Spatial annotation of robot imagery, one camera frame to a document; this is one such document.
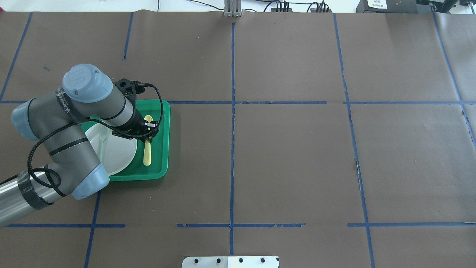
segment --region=green plastic bin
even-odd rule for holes
[[[117,181],[137,181],[137,180],[155,180],[163,177],[169,167],[169,131],[170,131],[170,104],[163,101],[164,115],[160,123],[159,133],[152,139],[150,144],[152,152],[152,164],[144,165],[144,143],[137,140],[137,151],[132,162],[121,172],[109,176],[111,182]],[[159,100],[138,100],[137,110],[146,116],[150,114],[154,120],[160,118]],[[92,127],[95,122],[89,122],[81,125],[83,131]]]

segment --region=metal tube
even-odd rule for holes
[[[44,172],[36,172],[35,174],[40,180],[45,182],[48,181]],[[42,197],[47,202],[52,203],[61,198],[54,189],[41,186],[33,180],[31,176],[30,181],[38,196]],[[0,227],[4,227],[17,219],[36,211],[36,209],[32,208],[21,195],[17,179],[0,185],[0,200]]]

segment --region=white metal bracket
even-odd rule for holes
[[[241,17],[241,0],[225,0],[225,17]]]
[[[279,257],[187,257],[182,262],[182,268],[279,268]]]

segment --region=robotic arm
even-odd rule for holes
[[[123,138],[151,141],[159,121],[148,123],[135,108],[136,94],[152,84],[121,79],[115,84],[91,64],[76,65],[56,91],[17,107],[15,128],[27,139],[40,140],[28,157],[28,170],[0,184],[0,227],[73,195],[83,199],[109,183],[109,176],[80,124],[95,121]],[[94,115],[102,119],[91,119]],[[36,148],[44,143],[52,162],[32,168]]]

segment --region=white sticker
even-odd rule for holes
[[[387,0],[367,0],[367,3],[374,9],[387,9]]]

